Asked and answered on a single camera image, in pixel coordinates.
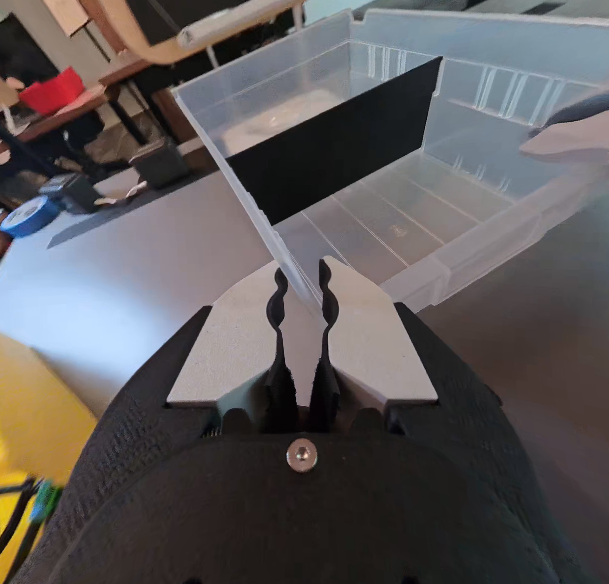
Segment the black divider panel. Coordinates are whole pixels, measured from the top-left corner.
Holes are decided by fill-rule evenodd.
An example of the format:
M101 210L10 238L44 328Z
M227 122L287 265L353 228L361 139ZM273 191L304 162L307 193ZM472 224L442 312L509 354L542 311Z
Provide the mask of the black divider panel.
M443 57L228 158L272 226L422 147Z

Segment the red box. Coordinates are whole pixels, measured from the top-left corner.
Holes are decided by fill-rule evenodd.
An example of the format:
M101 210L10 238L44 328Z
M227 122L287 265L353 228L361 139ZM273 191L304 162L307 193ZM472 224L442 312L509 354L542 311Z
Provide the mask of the red box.
M68 67L43 83L35 82L19 92L18 97L30 110L50 116L77 100L85 89L80 75Z

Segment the yellow plastic bin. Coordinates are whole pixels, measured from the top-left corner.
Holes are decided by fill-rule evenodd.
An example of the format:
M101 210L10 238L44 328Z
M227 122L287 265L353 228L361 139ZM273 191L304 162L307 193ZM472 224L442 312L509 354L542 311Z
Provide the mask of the yellow plastic bin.
M30 347L1 335L1 477L63 489L97 420Z

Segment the dark grey box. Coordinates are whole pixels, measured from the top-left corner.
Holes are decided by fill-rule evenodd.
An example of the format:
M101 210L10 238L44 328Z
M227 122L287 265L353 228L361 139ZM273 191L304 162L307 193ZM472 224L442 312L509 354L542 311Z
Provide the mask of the dark grey box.
M190 168L171 138L162 137L142 146L129 160L139 183L153 191L162 190L187 177Z

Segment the grey desk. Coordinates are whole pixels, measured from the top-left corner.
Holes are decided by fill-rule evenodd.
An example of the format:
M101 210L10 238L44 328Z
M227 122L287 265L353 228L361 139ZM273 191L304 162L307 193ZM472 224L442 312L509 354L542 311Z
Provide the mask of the grey desk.
M17 240L1 332L100 416L202 306L271 260L224 177L48 248L82 216ZM551 510L608 583L608 196L418 316L502 399Z

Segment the dark wooden desk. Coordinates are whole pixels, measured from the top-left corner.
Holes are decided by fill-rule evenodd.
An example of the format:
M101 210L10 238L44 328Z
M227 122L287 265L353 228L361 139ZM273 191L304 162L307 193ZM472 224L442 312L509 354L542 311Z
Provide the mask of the dark wooden desk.
M19 134L14 134L9 129L11 120L10 108L19 103L19 97L14 84L8 84L1 80L1 110L6 111L5 123L1 124L1 153L9 149L20 149L30 157L34 152L26 145L29 142L56 131L68 123L77 120L88 112L97 110L104 104L108 104L118 117L126 131L138 143L139 146L148 144L148 139L139 129L132 117L119 103L120 88L125 79L107 78L105 82L99 81L96 85L84 90L74 101L60 108L52 115L42 116L37 122L27 126Z

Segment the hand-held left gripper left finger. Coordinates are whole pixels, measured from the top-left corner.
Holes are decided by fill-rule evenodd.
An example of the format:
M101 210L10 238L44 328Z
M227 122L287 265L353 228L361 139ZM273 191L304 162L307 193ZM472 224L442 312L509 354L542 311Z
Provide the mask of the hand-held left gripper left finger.
M174 408L210 407L223 417L244 410L267 433L294 431L298 406L280 325L287 279L269 262L211 306L167 396Z

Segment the blue tape roll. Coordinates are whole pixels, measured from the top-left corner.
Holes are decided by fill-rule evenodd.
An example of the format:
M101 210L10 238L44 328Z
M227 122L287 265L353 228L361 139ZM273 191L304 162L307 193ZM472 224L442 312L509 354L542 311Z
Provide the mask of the blue tape roll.
M12 239L31 236L53 222L60 209L47 196L33 198L12 211L1 222L1 232Z

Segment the black power adapter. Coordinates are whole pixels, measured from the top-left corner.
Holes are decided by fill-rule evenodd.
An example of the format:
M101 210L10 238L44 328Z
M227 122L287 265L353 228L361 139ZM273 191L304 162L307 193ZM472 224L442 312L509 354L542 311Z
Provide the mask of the black power adapter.
M39 188L38 194L72 215L94 214L99 208L95 202L102 197L88 177L78 172L50 178Z

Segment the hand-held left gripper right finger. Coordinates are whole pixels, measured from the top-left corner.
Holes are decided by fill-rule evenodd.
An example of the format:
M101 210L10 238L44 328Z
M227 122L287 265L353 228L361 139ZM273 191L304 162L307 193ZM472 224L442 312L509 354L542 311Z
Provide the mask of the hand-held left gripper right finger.
M347 428L373 409L435 405L438 392L390 296L338 259L318 264L326 327L309 403L309 430Z

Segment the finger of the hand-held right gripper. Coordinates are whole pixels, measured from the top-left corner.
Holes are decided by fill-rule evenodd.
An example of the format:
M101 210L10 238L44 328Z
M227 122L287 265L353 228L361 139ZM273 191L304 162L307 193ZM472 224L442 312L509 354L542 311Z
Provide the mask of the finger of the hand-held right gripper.
M520 145L543 162L608 162L608 92L600 91L556 110Z

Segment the black braided cable green plugs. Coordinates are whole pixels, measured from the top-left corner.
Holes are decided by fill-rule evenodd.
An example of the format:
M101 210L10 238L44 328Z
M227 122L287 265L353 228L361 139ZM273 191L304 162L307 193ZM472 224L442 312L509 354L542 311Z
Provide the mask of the black braided cable green plugs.
M1 477L1 583L10 583L56 511L63 487L31 475Z

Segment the clear plastic bin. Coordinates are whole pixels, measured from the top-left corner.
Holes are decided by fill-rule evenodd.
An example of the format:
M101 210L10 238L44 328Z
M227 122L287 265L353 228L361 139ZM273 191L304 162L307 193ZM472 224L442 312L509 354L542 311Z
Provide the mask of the clear plastic bin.
M443 57L422 147L272 226L228 158ZM605 189L520 153L608 84L608 20L371 9L324 19L173 89L297 294L332 256L418 312L497 268Z

